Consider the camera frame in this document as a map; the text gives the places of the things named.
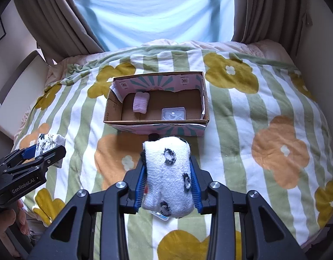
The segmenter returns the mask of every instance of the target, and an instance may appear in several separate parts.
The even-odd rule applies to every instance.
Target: human hand
[[[29,227],[26,220],[26,213],[22,210],[23,203],[22,201],[18,200],[17,204],[19,208],[17,219],[20,222],[20,231],[24,235],[29,235]],[[0,213],[0,239],[4,244],[4,246],[6,247],[6,249],[10,252],[10,254],[13,257],[19,257],[20,254],[18,253],[18,251],[16,250],[16,248],[14,247],[14,245],[12,244],[12,242],[10,241],[9,237],[5,232],[7,228],[15,222],[15,219],[16,219],[16,213],[13,209],[6,210]]]

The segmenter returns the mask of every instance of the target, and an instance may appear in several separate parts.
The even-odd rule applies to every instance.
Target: open box
[[[146,114],[133,112],[136,92],[148,92]],[[185,120],[162,120],[162,109],[184,107]],[[203,72],[158,72],[114,78],[104,123],[135,134],[202,136],[209,122]]]

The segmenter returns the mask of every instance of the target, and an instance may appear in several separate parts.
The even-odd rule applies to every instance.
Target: striped bedspread
[[[147,46],[113,52],[86,65],[69,65],[65,79],[46,88],[14,148],[39,133],[66,138],[62,168],[23,199],[24,209],[49,225],[79,189],[97,192],[134,168],[147,135],[103,123],[113,77],[203,71],[210,121],[204,137],[183,137],[202,169],[231,190],[255,189],[302,245],[333,211],[333,155],[322,111],[300,71],[250,55],[184,46]],[[131,259],[204,259],[211,216],[194,211],[162,221],[140,209],[125,217]],[[97,219],[95,258],[99,253]],[[236,239],[240,243],[237,224]]]

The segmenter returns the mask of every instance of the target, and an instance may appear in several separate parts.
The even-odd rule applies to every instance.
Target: plastic container
[[[184,107],[171,107],[162,109],[162,120],[185,120],[186,110]]]

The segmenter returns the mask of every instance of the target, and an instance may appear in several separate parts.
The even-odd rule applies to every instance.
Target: orange flower pattern
[[[252,156],[285,189],[296,187],[301,169],[309,162],[306,144],[296,138],[293,121],[286,116],[276,116],[254,136]]]
[[[95,99],[104,95],[107,99],[110,85],[114,77],[132,75],[136,68],[129,62],[121,63],[116,68],[107,65],[99,70],[97,81],[88,89],[87,95],[91,99]]]
[[[38,129],[36,129],[34,132],[31,134],[25,136],[21,142],[20,142],[20,149],[27,148],[29,146],[32,146],[36,144],[36,140],[39,137],[39,134],[47,134],[50,131],[50,126],[47,123],[43,123],[39,126]]]
[[[125,173],[136,167],[147,135],[119,132],[102,137],[97,144],[94,161],[103,176],[102,189],[123,180]]]

